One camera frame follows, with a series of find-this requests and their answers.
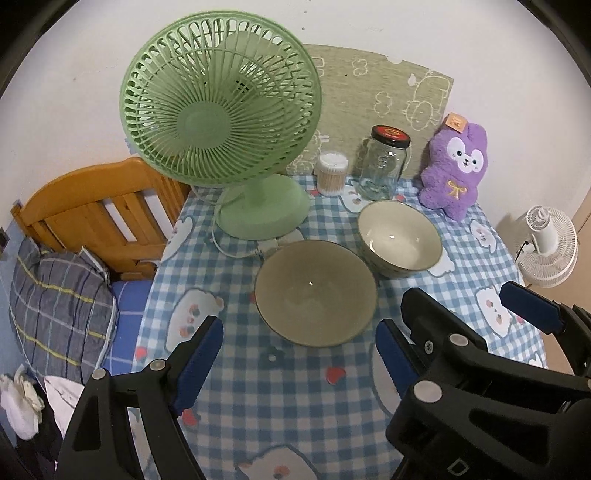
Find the beige door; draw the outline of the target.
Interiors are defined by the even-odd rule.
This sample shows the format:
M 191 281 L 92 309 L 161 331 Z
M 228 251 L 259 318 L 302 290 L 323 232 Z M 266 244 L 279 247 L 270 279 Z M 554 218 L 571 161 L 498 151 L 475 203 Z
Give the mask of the beige door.
M 591 189 L 588 190 L 584 200 L 572 217 L 572 223 L 577 233 L 583 229 L 591 216 Z

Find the glass jar with black lid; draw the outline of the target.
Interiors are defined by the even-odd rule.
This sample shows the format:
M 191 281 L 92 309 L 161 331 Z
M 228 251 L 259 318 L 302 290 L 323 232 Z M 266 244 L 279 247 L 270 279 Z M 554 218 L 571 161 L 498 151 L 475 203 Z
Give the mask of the glass jar with black lid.
M 411 137 L 389 125 L 375 125 L 367 142 L 366 156 L 356 190 L 363 199 L 388 200 L 408 160 Z

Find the green cartoon wall mat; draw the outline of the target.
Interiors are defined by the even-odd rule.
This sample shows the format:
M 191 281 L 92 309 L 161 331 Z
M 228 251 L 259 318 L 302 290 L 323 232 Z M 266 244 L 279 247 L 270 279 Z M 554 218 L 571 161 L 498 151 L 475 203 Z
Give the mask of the green cartoon wall mat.
M 427 145 L 446 113 L 454 79 L 406 60 L 351 48 L 308 44 L 322 86 L 322 114 L 304 151 L 286 168 L 291 176 L 310 175 L 322 153 L 341 153 L 359 174 L 378 124 L 410 135 L 404 178 L 419 175 Z

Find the purple plush bunny toy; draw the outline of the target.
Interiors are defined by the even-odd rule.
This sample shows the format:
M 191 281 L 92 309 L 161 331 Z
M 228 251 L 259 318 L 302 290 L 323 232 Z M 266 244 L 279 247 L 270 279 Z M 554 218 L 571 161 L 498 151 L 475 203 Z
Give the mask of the purple plush bunny toy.
M 477 202 L 489 165 L 487 150 L 488 136 L 481 125 L 449 113 L 429 142 L 429 164 L 420 175 L 420 203 L 462 222 Z

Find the blue checkered tablecloth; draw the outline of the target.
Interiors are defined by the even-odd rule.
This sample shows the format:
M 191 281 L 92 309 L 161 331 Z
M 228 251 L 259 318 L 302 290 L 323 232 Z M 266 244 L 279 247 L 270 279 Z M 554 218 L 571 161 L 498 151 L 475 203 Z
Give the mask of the blue checkered tablecloth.
M 170 326 L 184 314 L 189 338 L 209 315 L 224 324 L 221 351 L 179 423 L 209 479 L 388 479 L 400 454 L 386 428 L 400 400 L 367 328 L 331 348 L 298 346 L 259 316 L 259 247 L 214 230 L 218 192 L 189 195 L 154 277 L 133 367 L 167 356 Z M 498 294 L 521 276 L 479 206 L 462 222 L 429 211 L 444 246 L 435 267 L 379 278 L 377 319 L 399 320 L 405 291 L 419 287 L 487 342 L 490 352 L 544 366 L 540 333 L 505 310 Z

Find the white crumpled cloth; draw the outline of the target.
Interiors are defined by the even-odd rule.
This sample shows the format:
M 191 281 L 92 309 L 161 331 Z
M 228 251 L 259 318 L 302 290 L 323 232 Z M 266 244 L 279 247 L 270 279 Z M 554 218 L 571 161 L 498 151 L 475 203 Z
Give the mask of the white crumpled cloth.
M 17 368 L 13 377 L 1 375 L 1 407 L 17 437 L 31 440 L 39 433 L 45 404 L 28 378 L 23 364 Z

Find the green desk fan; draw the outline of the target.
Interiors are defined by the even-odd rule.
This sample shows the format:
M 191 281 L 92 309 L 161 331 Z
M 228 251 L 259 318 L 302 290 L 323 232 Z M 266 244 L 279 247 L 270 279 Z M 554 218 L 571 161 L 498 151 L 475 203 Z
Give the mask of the green desk fan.
M 166 26 L 126 69 L 125 134 L 160 174 L 221 190 L 215 222 L 267 240 L 308 217 L 308 192 L 287 176 L 317 130 L 322 87 L 293 33 L 252 13 L 208 11 Z

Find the cotton swab container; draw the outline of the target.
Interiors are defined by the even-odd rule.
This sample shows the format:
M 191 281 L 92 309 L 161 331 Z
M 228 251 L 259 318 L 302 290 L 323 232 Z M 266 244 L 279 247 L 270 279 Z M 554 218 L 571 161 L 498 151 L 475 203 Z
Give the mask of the cotton swab container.
M 324 196 L 338 196 L 345 187 L 348 171 L 349 160 L 344 154 L 322 153 L 315 165 L 318 192 Z

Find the orange wooden bed headboard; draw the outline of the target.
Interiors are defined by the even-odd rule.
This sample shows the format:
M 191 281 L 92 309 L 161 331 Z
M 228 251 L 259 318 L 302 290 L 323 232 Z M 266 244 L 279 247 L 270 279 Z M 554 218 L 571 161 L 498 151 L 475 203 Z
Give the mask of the orange wooden bed headboard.
M 156 194 L 175 223 L 190 186 L 161 175 L 138 157 L 84 167 L 40 188 L 11 208 L 23 233 L 57 252 L 85 247 L 123 280 L 151 280 L 165 234 L 143 193 Z

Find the floral bowl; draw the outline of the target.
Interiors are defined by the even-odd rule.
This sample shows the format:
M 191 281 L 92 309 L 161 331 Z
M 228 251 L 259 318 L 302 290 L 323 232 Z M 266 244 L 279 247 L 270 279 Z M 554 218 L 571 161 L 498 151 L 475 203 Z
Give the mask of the floral bowl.
M 254 296 L 274 333 L 311 348 L 351 341 L 368 327 L 378 303 L 367 264 L 322 240 L 295 242 L 270 256 L 256 276 Z
M 428 270 L 442 257 L 443 242 L 436 226 L 405 203 L 382 200 L 367 204 L 356 226 L 363 258 L 387 278 Z

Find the grey plaid pillow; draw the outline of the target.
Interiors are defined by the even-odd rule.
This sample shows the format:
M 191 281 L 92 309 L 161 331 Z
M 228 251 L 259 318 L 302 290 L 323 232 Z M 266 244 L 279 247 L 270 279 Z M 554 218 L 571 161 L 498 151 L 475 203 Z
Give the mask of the grey plaid pillow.
M 106 265 L 86 248 L 56 252 L 25 238 L 9 308 L 29 369 L 85 384 L 100 367 L 118 317 Z

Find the white desk fan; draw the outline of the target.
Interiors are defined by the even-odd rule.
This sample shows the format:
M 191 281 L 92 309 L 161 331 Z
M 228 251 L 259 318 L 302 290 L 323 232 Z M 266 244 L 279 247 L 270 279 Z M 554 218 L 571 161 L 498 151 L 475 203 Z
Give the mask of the white desk fan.
M 564 283 L 578 259 L 572 220 L 561 210 L 532 206 L 524 217 L 525 240 L 516 263 L 527 284 L 549 289 Z

